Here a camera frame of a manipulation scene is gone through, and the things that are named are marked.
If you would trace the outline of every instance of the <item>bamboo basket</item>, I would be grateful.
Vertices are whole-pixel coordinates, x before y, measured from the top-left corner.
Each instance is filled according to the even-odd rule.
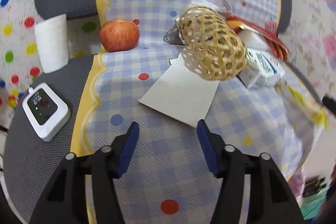
[[[246,66],[244,43],[211,8],[188,8],[177,27],[209,80],[231,79]]]

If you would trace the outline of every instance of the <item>red dot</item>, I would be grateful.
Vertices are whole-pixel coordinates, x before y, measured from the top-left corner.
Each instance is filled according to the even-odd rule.
[[[142,73],[139,75],[140,80],[147,80],[149,78],[149,74],[147,73]]]
[[[39,75],[39,73],[40,73],[40,69],[37,68],[37,67],[34,67],[30,70],[30,75],[31,76],[37,76],[37,75]]]
[[[35,20],[34,20],[33,17],[27,17],[25,19],[25,26],[26,26],[26,28],[30,28],[31,26],[34,25],[34,23],[35,23]]]
[[[166,215],[173,215],[179,210],[179,204],[172,199],[167,199],[161,203],[161,211]]]
[[[19,82],[19,76],[17,75],[13,75],[12,76],[12,83],[13,84],[17,84]]]

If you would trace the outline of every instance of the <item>white paper roll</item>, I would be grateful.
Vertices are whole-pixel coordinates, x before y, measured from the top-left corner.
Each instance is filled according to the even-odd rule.
[[[35,37],[45,73],[63,68],[70,59],[67,15],[60,15],[35,25]]]
[[[271,48],[266,42],[266,38],[262,35],[249,30],[242,30],[238,33],[238,36],[244,42],[246,47],[272,52]]]

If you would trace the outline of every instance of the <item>silver screw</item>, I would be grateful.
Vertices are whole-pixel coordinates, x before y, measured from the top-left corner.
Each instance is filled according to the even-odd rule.
[[[269,160],[271,158],[271,156],[267,153],[262,153],[261,158],[264,159],[264,160]]]
[[[108,152],[110,152],[112,150],[112,148],[109,146],[109,145],[105,145],[105,146],[103,146],[102,148],[101,148],[101,151],[103,152],[103,153],[108,153]]]
[[[233,146],[233,145],[226,145],[225,147],[224,147],[224,149],[227,151],[227,152],[233,152],[233,151],[235,151],[236,149],[235,149],[235,147]]]
[[[66,160],[72,160],[74,157],[75,157],[74,153],[68,153],[68,154],[66,154],[65,159]]]

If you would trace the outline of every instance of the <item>black screen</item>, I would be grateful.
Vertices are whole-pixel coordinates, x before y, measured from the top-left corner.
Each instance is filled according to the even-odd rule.
[[[28,107],[40,126],[45,124],[57,110],[57,105],[43,89],[32,95],[28,100]]]

